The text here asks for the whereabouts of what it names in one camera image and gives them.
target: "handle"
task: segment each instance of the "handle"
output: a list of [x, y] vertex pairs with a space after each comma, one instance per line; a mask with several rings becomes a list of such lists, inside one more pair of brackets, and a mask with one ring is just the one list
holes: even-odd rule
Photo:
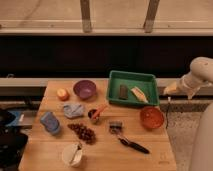
[[132, 141], [126, 141], [124, 139], [121, 139], [119, 138], [120, 142], [125, 145], [125, 146], [129, 146], [129, 147], [132, 147], [134, 148], [135, 150], [137, 151], [140, 151], [142, 153], [145, 153], [145, 154], [149, 154], [149, 150], [147, 150], [145, 147], [135, 143], [135, 142], [132, 142]]
[[143, 152], [145, 154], [149, 154], [149, 150], [146, 149], [145, 147], [141, 146], [140, 144], [137, 144], [135, 142], [129, 142], [129, 146], [134, 148], [135, 150], [138, 150], [140, 152]]

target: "purple bowl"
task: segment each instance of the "purple bowl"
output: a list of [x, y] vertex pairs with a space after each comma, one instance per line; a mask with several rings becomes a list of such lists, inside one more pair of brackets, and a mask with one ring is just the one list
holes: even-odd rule
[[74, 85], [73, 91], [81, 99], [88, 99], [96, 93], [96, 85], [90, 80], [81, 80]]

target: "small container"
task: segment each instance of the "small container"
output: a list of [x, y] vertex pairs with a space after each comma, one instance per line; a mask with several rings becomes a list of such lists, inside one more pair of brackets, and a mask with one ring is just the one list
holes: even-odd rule
[[159, 128], [164, 123], [163, 113], [153, 106], [145, 106], [141, 109], [140, 120], [147, 129]]
[[81, 80], [74, 85], [73, 91], [79, 98], [86, 100], [96, 94], [96, 85], [90, 80]]
[[88, 117], [90, 118], [90, 121], [92, 124], [97, 124], [98, 121], [99, 121], [99, 116], [95, 117], [95, 118], [92, 118], [93, 114], [97, 111], [97, 109], [91, 109], [89, 112], [88, 112]]
[[70, 144], [62, 151], [62, 161], [67, 166], [78, 167], [81, 164], [83, 152], [79, 144]]
[[[148, 102], [139, 101], [131, 91], [127, 91], [127, 99], [119, 98], [120, 85], [125, 85], [128, 90], [138, 87], [146, 96]], [[159, 96], [156, 78], [152, 74], [134, 73], [124, 71], [111, 71], [107, 89], [109, 103], [124, 106], [158, 106]]]

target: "yellow object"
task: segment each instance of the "yellow object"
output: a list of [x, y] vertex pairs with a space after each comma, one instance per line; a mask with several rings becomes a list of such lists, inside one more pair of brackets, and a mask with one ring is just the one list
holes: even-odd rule
[[133, 94], [137, 97], [137, 99], [139, 101], [148, 103], [148, 100], [146, 98], [146, 95], [142, 92], [142, 90], [140, 90], [138, 87], [134, 87], [131, 89], [131, 91], [133, 92]]

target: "orange bowl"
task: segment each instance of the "orange bowl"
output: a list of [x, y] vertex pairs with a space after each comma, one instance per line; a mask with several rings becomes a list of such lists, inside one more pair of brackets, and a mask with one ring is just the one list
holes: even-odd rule
[[145, 106], [140, 112], [141, 124], [148, 129], [159, 128], [163, 122], [163, 113], [156, 107]]

